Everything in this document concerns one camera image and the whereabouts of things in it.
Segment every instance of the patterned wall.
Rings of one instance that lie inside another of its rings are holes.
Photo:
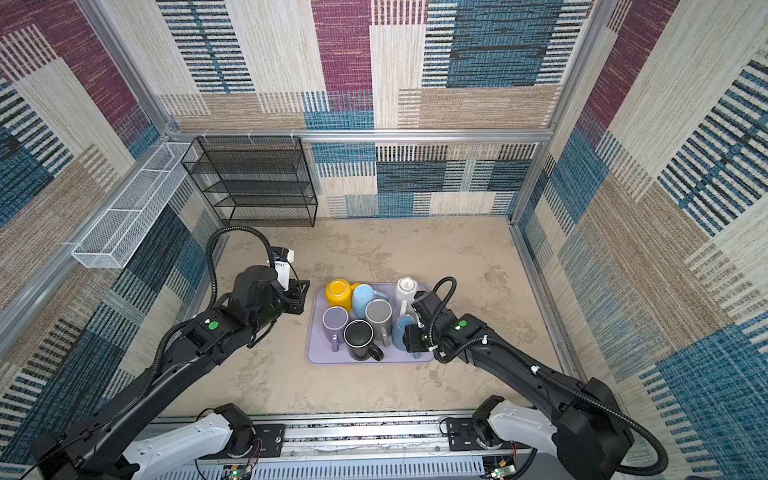
[[[545,127],[591,0],[105,0],[182,129]]]
[[[157,138],[72,0],[0,0],[0,310]]]
[[[217,225],[187,178],[123,270],[75,268],[0,363],[0,477],[19,477],[43,430],[90,415],[152,363]]]
[[[764,0],[620,0],[521,219],[665,478],[768,472],[767,25]]]
[[[511,213],[537,144],[304,143],[318,217]]]

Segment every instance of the black mug handle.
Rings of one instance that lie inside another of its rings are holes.
[[[371,354],[371,357],[372,357],[372,358],[373,358],[375,361],[377,361],[377,362],[381,362],[381,361],[384,359],[384,352],[382,352],[382,350],[379,348],[379,346],[378,346],[378,345],[376,345],[376,344],[375,344],[375,343],[373,343],[373,342],[371,342],[371,343],[368,345],[368,353],[370,353],[370,354]]]

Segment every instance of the gray mug handle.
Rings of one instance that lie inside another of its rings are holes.
[[[384,346],[392,345],[392,340],[389,338],[389,334],[386,332],[386,327],[382,325],[381,329],[382,329],[382,342],[384,342]]]

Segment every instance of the black wire rack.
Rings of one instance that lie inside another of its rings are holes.
[[[317,195],[295,137],[197,137],[181,161],[227,225],[314,227]]]

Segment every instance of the white mesh basket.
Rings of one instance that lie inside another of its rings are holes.
[[[176,192],[189,144],[167,142],[85,234],[72,256],[86,268],[125,268]]]

